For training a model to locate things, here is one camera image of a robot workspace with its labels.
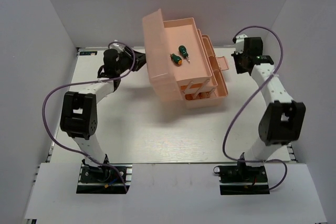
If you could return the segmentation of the stubby green orange screwdriver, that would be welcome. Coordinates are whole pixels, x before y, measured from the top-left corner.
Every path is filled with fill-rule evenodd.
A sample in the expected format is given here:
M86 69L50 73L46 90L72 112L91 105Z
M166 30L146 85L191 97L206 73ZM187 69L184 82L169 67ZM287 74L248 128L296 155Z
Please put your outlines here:
M180 56L176 55L176 54L170 54L171 60L172 62L176 65L176 66L180 66L183 63L183 60Z

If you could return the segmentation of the stubby green grey screwdriver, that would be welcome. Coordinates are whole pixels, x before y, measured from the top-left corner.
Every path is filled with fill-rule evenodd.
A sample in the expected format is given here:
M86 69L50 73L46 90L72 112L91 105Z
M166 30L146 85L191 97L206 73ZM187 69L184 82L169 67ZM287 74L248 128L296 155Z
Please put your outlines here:
M189 54L188 54L188 52L187 52L186 47L183 46L183 45L180 45L179 48L178 48L178 50L179 50L179 53L181 54L181 56L182 56L188 63L190 63Z

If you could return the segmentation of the pink plastic toolbox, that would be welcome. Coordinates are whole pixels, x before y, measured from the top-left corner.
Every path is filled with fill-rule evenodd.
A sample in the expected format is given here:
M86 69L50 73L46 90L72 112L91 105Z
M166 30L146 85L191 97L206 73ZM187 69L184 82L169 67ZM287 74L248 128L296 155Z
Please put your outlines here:
M193 17L164 20L158 9L142 19L149 82L162 102L181 101L189 109L221 105L228 96L223 71L229 65L217 57L208 35L196 27ZM188 63L179 53L183 45ZM180 56L176 66L170 54Z

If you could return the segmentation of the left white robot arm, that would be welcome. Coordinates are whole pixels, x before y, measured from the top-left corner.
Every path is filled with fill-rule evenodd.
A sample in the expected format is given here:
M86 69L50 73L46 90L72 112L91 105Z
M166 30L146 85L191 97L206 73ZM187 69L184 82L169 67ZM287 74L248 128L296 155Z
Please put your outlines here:
M101 182L110 178L111 168L107 154L97 140L97 104L114 93L126 71L139 71L146 64L144 53L129 47L113 45L103 53L103 65L99 68L99 81L78 92L68 91L64 95L60 128L72 138L85 154L83 164L93 168L93 176Z

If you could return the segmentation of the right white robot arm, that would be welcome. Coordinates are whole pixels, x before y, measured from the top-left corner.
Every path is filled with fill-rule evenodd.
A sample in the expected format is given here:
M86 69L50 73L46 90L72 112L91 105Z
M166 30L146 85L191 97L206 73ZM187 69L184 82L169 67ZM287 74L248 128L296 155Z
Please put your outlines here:
M232 54L238 74L248 73L261 89L266 110L258 125L258 139L241 154L238 177L247 182L256 175L256 168L281 147L298 140L306 106L288 94L275 72L271 56L263 53L260 37L245 34L235 38Z

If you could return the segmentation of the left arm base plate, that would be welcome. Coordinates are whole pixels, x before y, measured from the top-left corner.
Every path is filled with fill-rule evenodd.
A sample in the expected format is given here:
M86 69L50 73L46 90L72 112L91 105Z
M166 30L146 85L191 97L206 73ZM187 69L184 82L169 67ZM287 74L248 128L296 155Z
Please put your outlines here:
M126 194L123 178L127 190L132 179L132 165L116 166L112 168L98 168L82 165L78 177L76 194L123 195Z

